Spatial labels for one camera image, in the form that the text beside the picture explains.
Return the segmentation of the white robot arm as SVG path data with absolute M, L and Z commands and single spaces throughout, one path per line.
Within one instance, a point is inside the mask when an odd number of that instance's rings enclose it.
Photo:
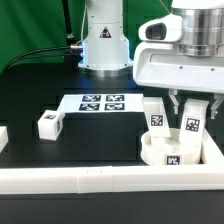
M 141 43 L 129 52 L 123 34 L 123 0 L 85 0 L 88 34 L 79 66 L 102 76 L 132 67 L 140 86 L 214 95 L 211 114 L 224 103 L 224 0 L 173 0 L 162 18 L 138 30 Z

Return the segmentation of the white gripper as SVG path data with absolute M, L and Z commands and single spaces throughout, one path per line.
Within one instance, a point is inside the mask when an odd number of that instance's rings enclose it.
M 186 56 L 175 43 L 140 43 L 134 54 L 133 79 L 140 86 L 167 88 L 174 113 L 179 111 L 177 90 L 218 93 L 211 118 L 224 102 L 224 48 L 211 57 Z

